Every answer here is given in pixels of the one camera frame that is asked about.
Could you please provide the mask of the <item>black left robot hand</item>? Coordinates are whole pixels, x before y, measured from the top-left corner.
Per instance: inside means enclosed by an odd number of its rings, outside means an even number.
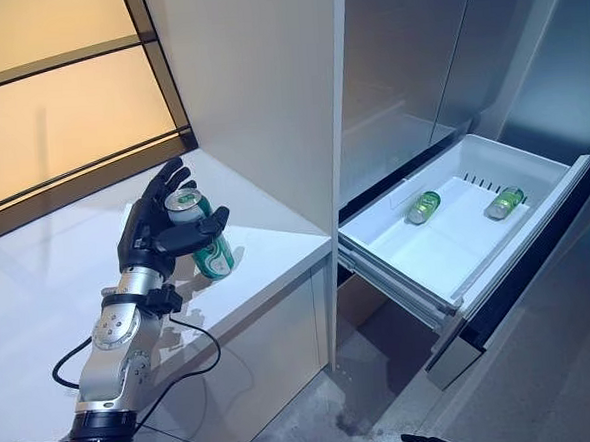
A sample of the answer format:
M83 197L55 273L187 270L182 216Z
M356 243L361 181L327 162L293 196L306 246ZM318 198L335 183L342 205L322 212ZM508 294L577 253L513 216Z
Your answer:
M165 198L190 174L180 157L170 158L135 201L117 246L122 273L131 267L144 267L168 279L178 257L200 251L224 232L230 216L224 205L202 219L187 223L171 220Z

